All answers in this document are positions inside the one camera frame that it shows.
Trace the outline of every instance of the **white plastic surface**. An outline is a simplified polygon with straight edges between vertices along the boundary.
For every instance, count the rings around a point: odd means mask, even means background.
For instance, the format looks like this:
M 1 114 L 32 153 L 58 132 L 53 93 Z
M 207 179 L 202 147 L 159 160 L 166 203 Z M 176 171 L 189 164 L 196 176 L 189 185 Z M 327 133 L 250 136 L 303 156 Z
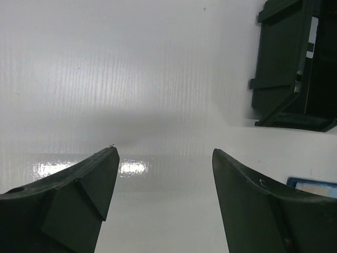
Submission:
M 227 252 L 214 148 L 337 182 L 337 136 L 254 127 L 264 0 L 1 0 L 0 193 L 115 144 L 96 252 Z

